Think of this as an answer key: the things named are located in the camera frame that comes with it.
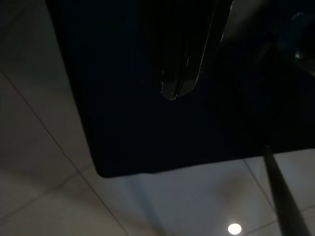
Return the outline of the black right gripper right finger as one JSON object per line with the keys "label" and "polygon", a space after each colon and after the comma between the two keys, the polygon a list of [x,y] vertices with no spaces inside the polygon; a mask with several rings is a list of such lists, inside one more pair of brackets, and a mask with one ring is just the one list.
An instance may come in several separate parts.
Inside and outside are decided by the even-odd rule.
{"label": "black right gripper right finger", "polygon": [[203,64],[210,63],[217,53],[233,0],[188,0],[188,3],[176,97],[194,89]]}

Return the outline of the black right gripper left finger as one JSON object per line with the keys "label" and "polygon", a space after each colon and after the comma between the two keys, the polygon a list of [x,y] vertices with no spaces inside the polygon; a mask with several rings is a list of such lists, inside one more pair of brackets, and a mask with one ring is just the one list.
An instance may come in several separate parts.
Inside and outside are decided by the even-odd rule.
{"label": "black right gripper left finger", "polygon": [[164,0],[162,13],[161,46],[163,95],[169,100],[176,97],[176,79],[183,60],[185,17],[188,14],[188,0]]}

